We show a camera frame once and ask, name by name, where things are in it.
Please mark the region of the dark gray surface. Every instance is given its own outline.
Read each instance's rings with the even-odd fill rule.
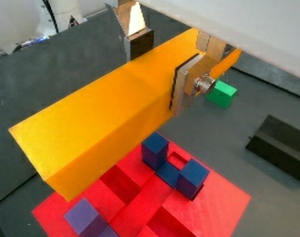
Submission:
[[[300,237],[300,181],[244,148],[268,114],[300,129],[300,98],[235,69],[224,80],[231,108],[200,97],[160,132],[252,195],[235,236]]]
[[[156,31],[156,45],[187,29],[152,11],[145,18]],[[8,128],[119,68],[125,62],[121,50],[119,28],[106,14],[54,37],[50,44],[0,59],[0,105],[2,99],[8,102],[0,107],[0,159],[21,162],[20,148],[9,151]],[[225,74],[227,80],[239,88],[232,107],[223,110],[200,97],[160,131],[252,194],[235,236],[300,237],[300,182],[244,148],[268,114],[300,129],[300,98],[236,70]],[[0,179],[6,186],[16,177],[0,172]],[[0,202],[8,236],[45,236],[32,210],[52,192],[36,176]]]
[[[300,78],[255,56],[243,53],[235,68],[300,95]]]

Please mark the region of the stacked blocks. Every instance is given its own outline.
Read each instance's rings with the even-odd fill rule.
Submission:
[[[143,161],[153,169],[159,170],[168,158],[169,141],[159,134],[153,135],[143,143]]]
[[[205,190],[191,201],[157,174],[171,170],[167,163],[181,173],[192,159],[169,143],[168,159],[156,172],[143,162],[140,145],[73,202],[54,193],[37,207],[33,213],[48,236],[232,236],[251,196],[211,170]]]
[[[223,81],[217,81],[213,91],[207,95],[207,99],[221,108],[228,108],[232,104],[236,93],[237,89],[235,87]]]
[[[86,198],[76,204],[65,218],[81,237],[119,236]]]
[[[168,146],[169,141],[155,133],[143,143],[143,161],[171,187],[193,200],[204,187],[209,170],[195,159],[188,162],[176,152],[168,158]]]
[[[193,200],[197,196],[208,175],[209,170],[195,159],[189,161],[180,171],[176,188],[189,199]]]

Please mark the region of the white wall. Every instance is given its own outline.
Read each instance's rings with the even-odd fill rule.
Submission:
[[[78,0],[82,15],[105,8],[104,0]],[[0,0],[0,48],[34,36],[41,17],[42,0]]]

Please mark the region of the orange block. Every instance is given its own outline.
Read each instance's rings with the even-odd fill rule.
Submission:
[[[196,38],[191,29],[10,128],[44,180],[66,200],[173,116],[176,67],[197,53]]]

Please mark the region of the red block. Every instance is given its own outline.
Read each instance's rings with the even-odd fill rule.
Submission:
[[[157,214],[148,223],[149,228],[163,237],[195,237],[195,234],[187,229],[184,224],[176,219],[171,212],[161,207]]]
[[[145,226],[137,237],[159,237],[152,229]]]
[[[191,201],[175,190],[163,206],[195,236],[232,236],[251,195],[209,170],[205,188],[196,199]]]
[[[112,228],[121,237],[139,236],[172,191],[173,188],[157,175],[153,175],[144,185],[140,195],[111,222]]]
[[[125,204],[131,204],[141,191],[141,187],[119,166],[113,166],[113,168],[104,174],[101,181],[113,190]]]
[[[183,163],[192,158],[175,143],[171,143],[169,156],[173,157],[172,163],[177,163],[179,167],[180,160]],[[195,201],[191,201],[144,164],[143,150],[139,146],[106,174],[104,180],[108,185],[98,180],[70,203],[54,193],[33,213],[49,236],[74,237],[77,235],[64,215],[78,200],[86,197],[123,237],[232,236],[251,195],[215,170],[209,170],[205,188]],[[139,189],[143,187],[140,193],[136,192],[137,186]]]
[[[97,181],[86,192],[70,203],[66,202],[58,193],[54,193],[33,211],[45,232],[50,237],[77,236],[64,215],[73,208],[82,197],[88,198],[108,222],[111,222],[120,210],[125,207],[125,203],[102,181]]]
[[[117,166],[127,173],[135,182],[143,187],[156,171],[143,162],[143,146],[128,154],[128,156],[117,163]]]
[[[168,157],[168,161],[175,165],[179,170],[181,170],[184,169],[189,160],[187,160],[177,152],[172,152],[171,156]]]

